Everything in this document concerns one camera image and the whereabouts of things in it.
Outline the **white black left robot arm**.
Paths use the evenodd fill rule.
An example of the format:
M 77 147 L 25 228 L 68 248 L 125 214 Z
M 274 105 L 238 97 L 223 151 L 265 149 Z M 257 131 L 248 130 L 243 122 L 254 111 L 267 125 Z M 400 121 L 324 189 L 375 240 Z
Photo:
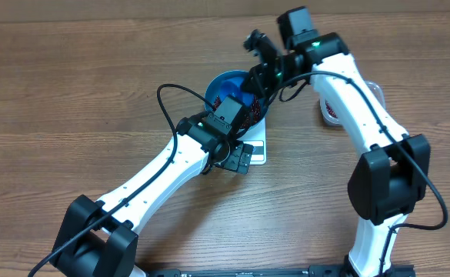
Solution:
M 166 147 L 125 184 L 68 207 L 49 262 L 66 276 L 145 276 L 135 261 L 138 236 L 182 185 L 215 166 L 245 174 L 252 146 L 238 140 L 248 107 L 228 96 L 211 112 L 183 118 Z

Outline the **red adzuki beans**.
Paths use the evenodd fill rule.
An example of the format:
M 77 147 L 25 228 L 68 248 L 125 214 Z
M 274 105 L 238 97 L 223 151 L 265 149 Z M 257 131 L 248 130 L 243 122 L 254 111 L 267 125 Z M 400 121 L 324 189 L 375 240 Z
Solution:
M 252 113 L 252 124 L 251 124 L 251 120 L 249 118 L 249 116 L 247 116 L 246 120 L 243 122 L 242 126 L 240 127 L 240 129 L 245 129 L 245 128 L 249 128 L 252 127 L 253 125 L 255 125 L 256 123 L 258 123 L 261 119 L 261 115 L 262 115 L 262 106 L 261 103 L 259 102 L 259 100 L 257 99 L 257 97 L 253 94 L 248 94 L 248 93 L 243 93 L 242 95 L 236 96 L 233 94 L 230 94 L 234 97 L 236 97 L 238 100 L 242 101 L 246 107 L 248 107 L 249 109 L 249 114 Z M 214 108 L 218 108 L 220 106 L 220 104 L 222 103 L 222 100 L 224 100 L 227 96 L 216 96 L 213 107 Z M 328 112 L 328 114 L 332 117 L 337 119 L 337 115 L 334 113 L 332 107 L 325 102 L 325 107 L 326 107 L 326 111 Z

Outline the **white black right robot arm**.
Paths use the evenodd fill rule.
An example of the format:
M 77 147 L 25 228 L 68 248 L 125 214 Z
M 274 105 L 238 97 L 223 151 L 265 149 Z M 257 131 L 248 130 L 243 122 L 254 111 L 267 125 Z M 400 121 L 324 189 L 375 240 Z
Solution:
M 282 54 L 266 34 L 254 30 L 244 48 L 261 60 L 242 90 L 259 98 L 306 80 L 330 104 L 351 137 L 359 160 L 348 181 L 348 197 L 359 216 L 355 244 L 334 276 L 414 276 L 411 265 L 390 261 L 398 230 L 416 202 L 425 197 L 430 146 L 423 135 L 410 136 L 385 110 L 361 77 L 340 35 L 320 35 L 306 7 L 277 19 Z

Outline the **blue plastic scoop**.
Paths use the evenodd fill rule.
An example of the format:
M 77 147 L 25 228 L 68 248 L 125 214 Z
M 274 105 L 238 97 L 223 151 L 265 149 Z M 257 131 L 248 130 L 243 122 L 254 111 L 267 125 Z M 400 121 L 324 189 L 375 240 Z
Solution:
M 243 92 L 241 85 L 245 79 L 243 77 L 233 77 L 224 80 L 218 90 L 218 96 L 224 100 L 227 96 L 233 96 L 243 102 L 247 107 L 250 107 L 254 102 L 254 95 L 252 93 Z

